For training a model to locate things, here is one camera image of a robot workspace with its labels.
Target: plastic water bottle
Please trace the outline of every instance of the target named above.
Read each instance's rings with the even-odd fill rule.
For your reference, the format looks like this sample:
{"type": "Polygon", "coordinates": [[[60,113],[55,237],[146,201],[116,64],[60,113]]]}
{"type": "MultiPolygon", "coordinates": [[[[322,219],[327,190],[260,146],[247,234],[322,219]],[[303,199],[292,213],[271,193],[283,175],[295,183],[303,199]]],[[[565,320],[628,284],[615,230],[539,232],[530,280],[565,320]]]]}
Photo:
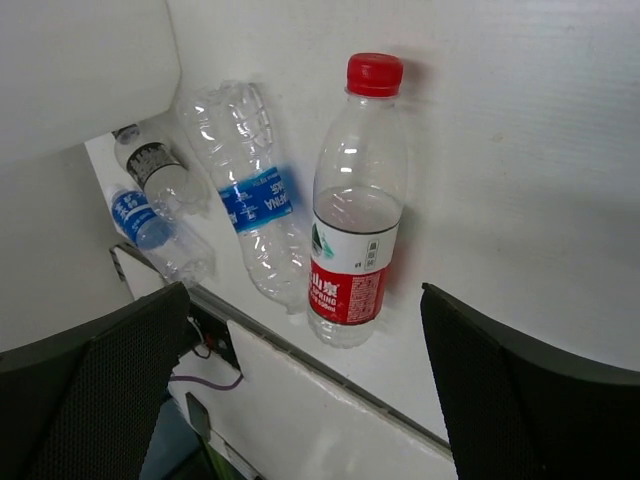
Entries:
{"type": "Polygon", "coordinates": [[[269,118],[254,85],[225,82],[183,96],[180,122],[226,207],[251,281],[267,298],[304,311],[304,235],[272,160],[269,118]]]}
{"type": "Polygon", "coordinates": [[[206,210],[206,185],[180,163],[160,130],[141,122],[121,128],[113,135],[118,163],[135,180],[158,215],[175,220],[206,210]]]}
{"type": "Polygon", "coordinates": [[[156,215],[142,192],[117,185],[109,198],[116,224],[169,283],[189,288],[213,272],[211,248],[187,225],[156,215]]]}
{"type": "Polygon", "coordinates": [[[322,147],[313,188],[309,324],[340,348],[364,343],[380,313],[407,183],[394,101],[402,62],[353,55],[347,104],[322,147]]]}

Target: bottle neck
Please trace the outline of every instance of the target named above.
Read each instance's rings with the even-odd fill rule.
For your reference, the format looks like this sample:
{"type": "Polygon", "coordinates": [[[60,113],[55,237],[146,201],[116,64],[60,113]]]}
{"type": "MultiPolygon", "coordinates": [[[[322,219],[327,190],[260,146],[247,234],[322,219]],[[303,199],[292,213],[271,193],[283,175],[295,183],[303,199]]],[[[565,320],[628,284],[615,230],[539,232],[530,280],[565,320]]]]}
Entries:
{"type": "Polygon", "coordinates": [[[396,102],[396,97],[363,97],[347,91],[347,101],[350,105],[367,110],[381,110],[391,108],[396,102]]]}

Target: white label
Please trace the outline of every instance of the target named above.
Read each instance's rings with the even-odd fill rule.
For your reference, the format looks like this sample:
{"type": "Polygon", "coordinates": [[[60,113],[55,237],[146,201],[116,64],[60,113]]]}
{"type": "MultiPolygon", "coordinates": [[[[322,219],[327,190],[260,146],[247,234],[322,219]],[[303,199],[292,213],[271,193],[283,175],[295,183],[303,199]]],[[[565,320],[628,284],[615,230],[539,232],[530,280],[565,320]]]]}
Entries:
{"type": "Polygon", "coordinates": [[[311,231],[312,257],[324,270],[364,275],[386,268],[393,256],[398,224],[378,233],[338,230],[315,215],[311,231]]]}
{"type": "Polygon", "coordinates": [[[127,160],[127,172],[144,190],[149,177],[169,165],[180,165],[180,162],[171,154],[166,145],[152,142],[143,145],[131,154],[127,160]]]}

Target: red label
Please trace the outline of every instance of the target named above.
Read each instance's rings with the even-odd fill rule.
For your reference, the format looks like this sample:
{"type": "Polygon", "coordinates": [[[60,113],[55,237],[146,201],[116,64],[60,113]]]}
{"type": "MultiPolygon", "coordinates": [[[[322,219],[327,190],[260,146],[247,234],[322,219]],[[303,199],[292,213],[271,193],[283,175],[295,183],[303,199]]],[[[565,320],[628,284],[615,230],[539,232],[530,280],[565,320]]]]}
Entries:
{"type": "Polygon", "coordinates": [[[382,308],[387,268],[353,275],[324,270],[311,259],[309,303],[326,320],[358,325],[373,320],[382,308]]]}

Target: bottle label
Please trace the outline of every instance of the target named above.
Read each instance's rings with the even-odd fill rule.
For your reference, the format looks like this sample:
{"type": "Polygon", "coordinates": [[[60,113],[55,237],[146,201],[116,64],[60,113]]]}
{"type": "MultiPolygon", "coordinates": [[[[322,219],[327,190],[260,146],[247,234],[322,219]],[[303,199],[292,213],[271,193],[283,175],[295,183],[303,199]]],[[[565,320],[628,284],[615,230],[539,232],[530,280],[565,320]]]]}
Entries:
{"type": "Polygon", "coordinates": [[[182,166],[166,145],[153,142],[147,143],[133,152],[129,160],[127,160],[127,172],[144,190],[149,177],[169,165],[182,166]]]}
{"type": "Polygon", "coordinates": [[[276,167],[218,193],[237,233],[259,228],[293,211],[276,167]]]}
{"type": "Polygon", "coordinates": [[[375,233],[345,232],[317,215],[311,230],[309,304],[334,323],[358,325],[382,308],[398,224],[375,233]]]}
{"type": "MultiPolygon", "coordinates": [[[[138,231],[142,226],[157,215],[153,212],[147,197],[142,192],[130,191],[120,195],[111,206],[111,215],[118,226],[127,237],[137,246],[138,231]]],[[[156,248],[164,245],[171,236],[171,229],[164,228],[158,231],[154,237],[156,245],[149,245],[149,248],[156,248]]]]}

